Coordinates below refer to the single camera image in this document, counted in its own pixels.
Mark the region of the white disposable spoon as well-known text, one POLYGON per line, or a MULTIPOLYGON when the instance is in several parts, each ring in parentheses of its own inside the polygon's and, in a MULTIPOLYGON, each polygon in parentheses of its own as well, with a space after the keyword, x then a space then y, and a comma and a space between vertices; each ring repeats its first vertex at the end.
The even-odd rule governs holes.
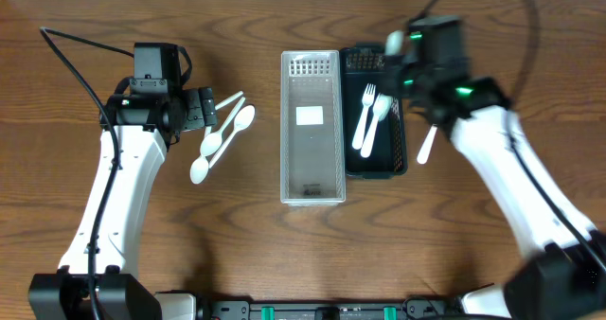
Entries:
MULTIPOLYGON (((225 106, 231 104, 234 100, 241 97, 243 94, 244 94, 243 91, 239 91, 238 93, 232 95, 231 97, 224 99, 223 101, 221 101, 215 105, 215 110, 220 110, 222 107, 225 107, 225 106)), ((205 127, 205 137, 211 133, 211 130, 212 130, 212 126, 205 127)))
POLYGON ((243 107, 235 116, 233 122, 233 130, 227 136, 226 140, 223 144, 218 148, 215 155, 209 162, 209 167, 212 169, 219 159, 223 156, 223 153, 226 151, 227 147, 230 145, 232 140, 235 138, 236 134, 247 129, 254 121, 256 115, 256 108, 254 105, 247 105, 243 107))
POLYGON ((209 162, 206 157, 201 155, 193 161, 190 166, 189 177, 190 181, 198 185, 200 184, 209 172, 209 162))
POLYGON ((210 133, 209 135, 205 136, 205 138, 201 144, 201 147, 200 147, 200 153, 202 156, 209 156, 209 155, 215 153, 219 149, 219 147, 223 143, 223 131, 226 129, 226 127, 229 125, 229 123, 234 119, 234 117, 236 116, 236 114, 238 113, 238 111, 240 110, 240 108, 242 107, 244 102, 245 102, 245 97, 241 97, 241 99, 234 106, 234 108, 232 109, 232 111, 230 112, 228 117, 226 118, 226 120, 223 123, 223 125, 221 126, 221 128, 218 131, 210 133))

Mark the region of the white plastic fork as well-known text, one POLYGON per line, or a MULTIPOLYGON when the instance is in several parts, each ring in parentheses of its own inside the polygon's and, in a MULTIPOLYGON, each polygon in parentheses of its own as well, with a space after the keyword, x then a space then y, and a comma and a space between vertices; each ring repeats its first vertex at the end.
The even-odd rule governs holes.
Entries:
POLYGON ((375 100, 376 93, 376 85, 372 83, 368 83, 365 87, 364 93, 362 95, 362 104, 363 109, 360 114, 353 138, 352 138, 352 148, 354 150, 360 150, 363 146, 364 137, 365 137, 365 126, 367 121, 367 116, 370 107, 373 105, 375 100))
POLYGON ((392 104, 392 97, 379 94, 372 107, 372 118, 368 131, 365 135, 360 154, 363 158, 368 158, 372 153, 374 140, 376 137, 378 123, 383 120, 392 104))

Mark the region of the mint green plastic fork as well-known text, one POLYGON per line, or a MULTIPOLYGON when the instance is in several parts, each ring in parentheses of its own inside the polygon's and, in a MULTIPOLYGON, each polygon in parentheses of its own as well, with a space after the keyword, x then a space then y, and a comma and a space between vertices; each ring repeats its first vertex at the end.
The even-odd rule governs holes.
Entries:
POLYGON ((429 131, 419 149, 419 153, 417 155, 418 164, 425 165, 427 163, 427 161, 429 159, 429 155, 430 155, 432 147, 433 147, 433 144, 434 144, 434 141, 435 141, 436 134, 437 134, 437 126, 432 125, 429 128, 429 131))

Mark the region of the white plastic toddler spoon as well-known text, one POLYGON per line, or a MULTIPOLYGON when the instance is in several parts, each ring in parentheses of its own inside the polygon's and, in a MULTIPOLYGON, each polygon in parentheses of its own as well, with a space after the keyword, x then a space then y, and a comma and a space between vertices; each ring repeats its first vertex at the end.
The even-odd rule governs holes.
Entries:
POLYGON ((385 41, 384 55, 397 56, 401 54, 405 42, 405 33, 402 30, 391 32, 385 41))

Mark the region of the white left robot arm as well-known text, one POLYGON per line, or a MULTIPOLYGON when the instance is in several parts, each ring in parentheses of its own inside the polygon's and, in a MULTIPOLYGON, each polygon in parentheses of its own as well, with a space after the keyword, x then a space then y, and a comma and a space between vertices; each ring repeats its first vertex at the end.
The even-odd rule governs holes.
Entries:
MULTIPOLYGON (((106 274, 116 266, 122 274, 138 275, 138 255, 143 223, 155 177, 170 145, 160 132, 147 126, 115 126, 120 164, 99 221, 95 273, 106 274)), ((109 132, 101 134, 101 153, 93 187, 78 233, 62 256, 59 267, 72 275, 88 272, 87 245, 94 220, 110 177, 114 143, 109 132)))

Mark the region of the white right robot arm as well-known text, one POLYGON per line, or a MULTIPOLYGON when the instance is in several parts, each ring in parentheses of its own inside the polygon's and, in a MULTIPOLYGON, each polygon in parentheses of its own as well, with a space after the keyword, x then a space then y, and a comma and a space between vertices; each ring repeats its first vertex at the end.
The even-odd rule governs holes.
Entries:
POLYGON ((564 195, 530 146, 497 81, 474 78, 455 16, 417 20, 387 36, 383 91, 405 98, 477 171, 524 258, 551 248, 602 259, 603 236, 564 195))

